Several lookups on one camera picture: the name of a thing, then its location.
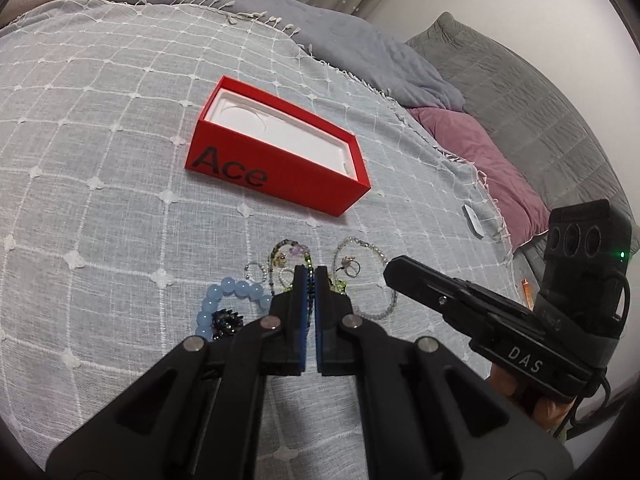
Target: metal screw head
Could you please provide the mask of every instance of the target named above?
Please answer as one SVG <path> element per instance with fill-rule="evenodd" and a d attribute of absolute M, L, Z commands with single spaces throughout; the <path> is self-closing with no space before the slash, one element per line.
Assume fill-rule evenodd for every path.
<path fill-rule="evenodd" d="M 439 346 L 440 343 L 433 337 L 425 336 L 418 339 L 418 348 L 423 352 L 427 352 L 427 354 L 435 352 Z"/>
<path fill-rule="evenodd" d="M 342 324 L 347 328 L 357 328 L 362 324 L 362 318 L 357 314 L 347 314 L 342 318 Z"/>
<path fill-rule="evenodd" d="M 198 352 L 204 348 L 204 339 L 197 335 L 192 335 L 182 342 L 182 346 L 187 352 Z"/>
<path fill-rule="evenodd" d="M 264 316 L 260 320 L 260 326 L 267 330 L 276 330 L 280 326 L 280 318 L 278 316 Z"/>

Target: hand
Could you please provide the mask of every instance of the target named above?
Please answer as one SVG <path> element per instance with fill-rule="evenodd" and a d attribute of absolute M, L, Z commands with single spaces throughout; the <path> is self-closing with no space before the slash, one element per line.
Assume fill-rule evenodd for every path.
<path fill-rule="evenodd" d="M 513 394 L 518 387 L 518 381 L 510 373 L 507 373 L 499 366 L 492 364 L 491 372 L 486 378 L 486 382 L 489 383 L 494 390 L 503 394 L 515 406 L 522 410 L 518 401 L 513 399 Z M 573 404 L 573 402 L 570 404 L 560 404 L 558 402 L 553 402 L 551 399 L 547 399 L 546 397 L 542 397 L 536 403 L 536 407 L 533 410 L 531 418 L 535 420 L 543 430 L 548 431 L 560 424 Z"/>

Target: pink pillow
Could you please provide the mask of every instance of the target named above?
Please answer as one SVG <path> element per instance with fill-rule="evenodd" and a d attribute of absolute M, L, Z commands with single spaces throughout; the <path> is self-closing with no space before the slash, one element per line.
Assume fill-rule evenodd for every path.
<path fill-rule="evenodd" d="M 511 235 L 513 250 L 545 233 L 549 211 L 542 199 L 472 116 L 442 108 L 412 108 L 409 113 L 447 151 L 473 162 L 486 183 Z"/>

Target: black charm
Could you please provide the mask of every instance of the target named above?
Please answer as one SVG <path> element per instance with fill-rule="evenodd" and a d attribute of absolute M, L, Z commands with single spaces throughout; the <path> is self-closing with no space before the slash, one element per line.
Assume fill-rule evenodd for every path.
<path fill-rule="evenodd" d="M 243 316 L 239 316 L 237 312 L 226 308 L 214 312 L 212 317 L 213 341 L 233 336 L 244 325 Z"/>

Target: purple bead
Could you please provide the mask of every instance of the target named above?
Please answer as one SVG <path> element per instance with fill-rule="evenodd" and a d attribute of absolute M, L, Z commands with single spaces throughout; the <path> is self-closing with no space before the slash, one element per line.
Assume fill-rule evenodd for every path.
<path fill-rule="evenodd" d="M 259 283 L 254 283 L 249 286 L 249 298 L 254 301 L 259 301 L 264 294 L 264 289 Z"/>
<path fill-rule="evenodd" d="M 213 318 L 210 312 L 204 312 L 203 310 L 199 311 L 196 316 L 196 322 L 198 326 L 209 326 L 211 327 L 211 323 L 213 322 Z"/>
<path fill-rule="evenodd" d="M 202 300 L 202 309 L 204 312 L 213 314 L 218 309 L 219 304 L 219 300 L 210 300 L 209 298 L 205 298 L 204 300 Z"/>
<path fill-rule="evenodd" d="M 211 339 L 213 338 L 213 330 L 210 326 L 199 326 L 194 333 L 195 335 L 203 337 L 207 341 L 211 341 Z"/>
<path fill-rule="evenodd" d="M 210 300 L 219 301 L 222 298 L 223 294 L 224 292 L 222 291 L 222 287 L 217 283 L 209 285 L 209 287 L 207 288 L 207 298 L 209 298 Z"/>
<path fill-rule="evenodd" d="M 222 278 L 222 281 L 220 282 L 220 287 L 222 288 L 222 292 L 224 292 L 225 295 L 228 296 L 236 288 L 236 280 L 230 277 Z"/>
<path fill-rule="evenodd" d="M 302 256 L 302 254 L 308 252 L 309 248 L 306 245 L 298 244 L 289 249 L 291 256 Z"/>

